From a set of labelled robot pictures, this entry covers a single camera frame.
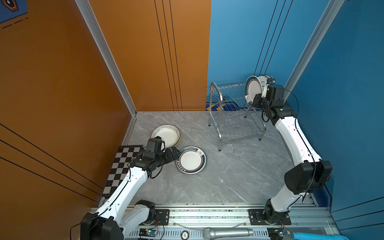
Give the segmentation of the green rimmed text plate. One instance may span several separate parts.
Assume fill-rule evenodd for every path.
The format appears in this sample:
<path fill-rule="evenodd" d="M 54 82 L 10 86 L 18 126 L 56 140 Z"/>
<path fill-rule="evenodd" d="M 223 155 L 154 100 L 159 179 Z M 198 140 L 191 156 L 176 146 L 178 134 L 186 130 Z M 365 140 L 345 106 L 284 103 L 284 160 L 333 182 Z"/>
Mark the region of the green rimmed text plate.
<path fill-rule="evenodd" d="M 188 146 L 180 151 L 176 166 L 186 175 L 196 175 L 205 169 L 207 162 L 207 155 L 201 148 Z"/>

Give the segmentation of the white deep plate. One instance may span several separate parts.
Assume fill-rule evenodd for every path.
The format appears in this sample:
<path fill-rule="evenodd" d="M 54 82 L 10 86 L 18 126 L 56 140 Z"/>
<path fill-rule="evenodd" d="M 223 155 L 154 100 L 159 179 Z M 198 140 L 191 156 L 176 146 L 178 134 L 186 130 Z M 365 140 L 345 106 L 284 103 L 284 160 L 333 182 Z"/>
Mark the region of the white deep plate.
<path fill-rule="evenodd" d="M 181 132 L 170 124 L 165 124 L 157 127 L 151 134 L 151 138 L 160 137 L 165 142 L 165 148 L 173 147 L 178 141 Z"/>

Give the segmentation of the silver wire dish rack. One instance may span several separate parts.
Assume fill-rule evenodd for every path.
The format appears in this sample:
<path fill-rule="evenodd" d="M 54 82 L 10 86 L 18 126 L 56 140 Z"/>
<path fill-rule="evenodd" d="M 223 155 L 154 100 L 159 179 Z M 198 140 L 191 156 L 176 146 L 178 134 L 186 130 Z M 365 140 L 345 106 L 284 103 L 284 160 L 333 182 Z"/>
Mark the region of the silver wire dish rack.
<path fill-rule="evenodd" d="M 257 138 L 264 138 L 266 123 L 261 110 L 251 107 L 245 95 L 245 83 L 209 88 L 208 125 L 213 127 L 219 138 L 218 150 L 223 145 Z"/>

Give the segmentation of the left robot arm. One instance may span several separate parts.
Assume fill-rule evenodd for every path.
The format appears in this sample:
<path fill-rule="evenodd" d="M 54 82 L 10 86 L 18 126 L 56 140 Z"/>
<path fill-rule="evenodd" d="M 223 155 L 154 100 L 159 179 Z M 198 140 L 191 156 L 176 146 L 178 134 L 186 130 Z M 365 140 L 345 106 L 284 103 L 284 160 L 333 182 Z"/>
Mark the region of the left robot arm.
<path fill-rule="evenodd" d="M 155 204 L 140 200 L 126 215 L 125 211 L 140 187 L 153 179 L 152 173 L 164 165 L 179 159 L 180 150 L 165 147 L 161 137 L 148 140 L 129 163 L 129 171 L 110 198 L 98 210 L 84 215 L 80 226 L 81 240 L 123 240 L 142 223 L 155 218 Z"/>

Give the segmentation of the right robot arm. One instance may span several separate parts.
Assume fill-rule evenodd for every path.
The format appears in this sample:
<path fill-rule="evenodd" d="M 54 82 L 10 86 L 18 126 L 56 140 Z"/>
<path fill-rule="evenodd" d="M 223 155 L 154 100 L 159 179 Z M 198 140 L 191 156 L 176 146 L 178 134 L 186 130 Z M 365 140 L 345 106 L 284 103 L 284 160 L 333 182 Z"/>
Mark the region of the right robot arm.
<path fill-rule="evenodd" d="M 265 204 L 263 219 L 270 225 L 281 224 L 295 203 L 325 185 L 333 170 L 332 164 L 322 160 L 306 138 L 299 125 L 298 112 L 285 105 L 285 92 L 281 85 L 267 84 L 253 101 L 280 133 L 294 164 L 284 175 L 282 189 Z"/>

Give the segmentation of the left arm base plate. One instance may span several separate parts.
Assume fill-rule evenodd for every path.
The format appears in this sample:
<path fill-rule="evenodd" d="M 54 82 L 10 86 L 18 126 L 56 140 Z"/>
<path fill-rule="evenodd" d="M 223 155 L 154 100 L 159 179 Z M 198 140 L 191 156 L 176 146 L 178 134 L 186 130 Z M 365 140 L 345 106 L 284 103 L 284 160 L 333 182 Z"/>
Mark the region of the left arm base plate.
<path fill-rule="evenodd" d="M 139 226 L 155 226 L 158 224 L 158 220 L 161 222 L 161 226 L 167 226 L 170 220 L 169 209 L 155 209 L 155 215 L 150 220 L 146 220 L 139 224 Z"/>

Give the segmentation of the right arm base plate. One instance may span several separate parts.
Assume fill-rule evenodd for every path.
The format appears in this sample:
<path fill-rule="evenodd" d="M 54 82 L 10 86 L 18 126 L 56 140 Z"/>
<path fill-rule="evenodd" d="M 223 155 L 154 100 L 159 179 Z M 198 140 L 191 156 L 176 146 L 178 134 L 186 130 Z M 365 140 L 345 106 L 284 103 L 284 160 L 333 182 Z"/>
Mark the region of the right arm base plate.
<path fill-rule="evenodd" d="M 291 225 L 289 212 L 275 212 L 271 210 L 266 212 L 262 209 L 249 209 L 249 219 L 252 226 L 256 225 Z"/>

